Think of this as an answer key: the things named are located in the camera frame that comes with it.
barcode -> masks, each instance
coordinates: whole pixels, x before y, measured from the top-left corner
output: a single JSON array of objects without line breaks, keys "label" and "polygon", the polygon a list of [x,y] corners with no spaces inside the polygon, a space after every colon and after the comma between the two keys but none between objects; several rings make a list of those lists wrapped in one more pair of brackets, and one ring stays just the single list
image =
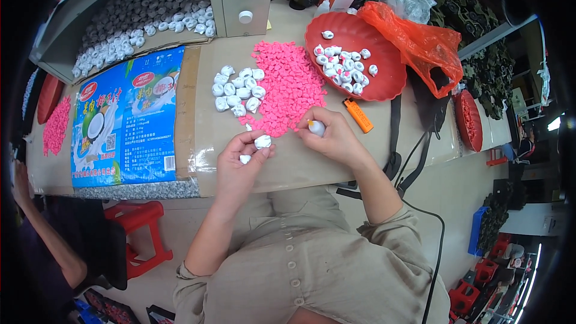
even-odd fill
[{"label": "barcode", "polygon": [[116,149],[116,133],[106,137],[106,151]]},{"label": "barcode", "polygon": [[176,159],[174,155],[164,157],[164,171],[176,170]]}]

wall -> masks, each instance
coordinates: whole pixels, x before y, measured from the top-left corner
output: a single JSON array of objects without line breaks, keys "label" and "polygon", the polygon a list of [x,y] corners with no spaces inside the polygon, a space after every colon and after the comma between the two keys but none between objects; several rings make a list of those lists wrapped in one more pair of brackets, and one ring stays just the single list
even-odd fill
[{"label": "wall", "polygon": [[566,207],[558,203],[528,203],[521,211],[508,211],[500,232],[523,235],[558,235],[566,222]]}]

glue bottle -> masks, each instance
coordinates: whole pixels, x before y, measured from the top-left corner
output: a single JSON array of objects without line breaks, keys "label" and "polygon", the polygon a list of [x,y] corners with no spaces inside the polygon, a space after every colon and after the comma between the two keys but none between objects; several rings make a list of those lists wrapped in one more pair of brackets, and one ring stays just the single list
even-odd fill
[{"label": "glue bottle", "polygon": [[308,129],[310,129],[313,134],[324,136],[324,130],[326,129],[326,126],[321,121],[308,120]]},{"label": "glue bottle", "polygon": [[316,9],[316,13],[314,13],[314,18],[318,17],[320,14],[324,14],[330,11],[330,0],[324,0],[320,5],[318,5],[318,9]]}]

white push button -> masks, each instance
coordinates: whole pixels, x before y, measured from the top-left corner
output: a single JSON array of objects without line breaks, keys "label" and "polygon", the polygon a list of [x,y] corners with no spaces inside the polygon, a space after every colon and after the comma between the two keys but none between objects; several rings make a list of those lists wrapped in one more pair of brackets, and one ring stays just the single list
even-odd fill
[{"label": "white push button", "polygon": [[252,12],[249,10],[241,11],[240,14],[238,14],[238,20],[242,24],[248,24],[252,21]]}]

pink plastic pellet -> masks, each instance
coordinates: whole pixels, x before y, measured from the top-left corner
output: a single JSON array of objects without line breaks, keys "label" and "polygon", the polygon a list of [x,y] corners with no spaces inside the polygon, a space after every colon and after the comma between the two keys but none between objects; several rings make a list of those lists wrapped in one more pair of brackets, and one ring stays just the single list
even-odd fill
[{"label": "pink plastic pellet", "polygon": [[254,46],[251,54],[256,58],[258,68],[264,71],[264,79],[258,85],[266,90],[259,113],[262,119],[255,120],[247,114],[238,120],[242,125],[246,120],[252,129],[264,129],[266,134],[278,138],[288,132],[288,128],[298,131],[296,125],[313,105],[326,106],[322,90],[324,80],[302,46],[290,43],[267,43],[261,41]]},{"label": "pink plastic pellet", "polygon": [[64,97],[58,104],[44,126],[42,135],[44,156],[48,156],[48,150],[54,155],[58,155],[62,147],[62,142],[66,137],[66,127],[68,126],[68,112],[70,111],[70,96]]}]

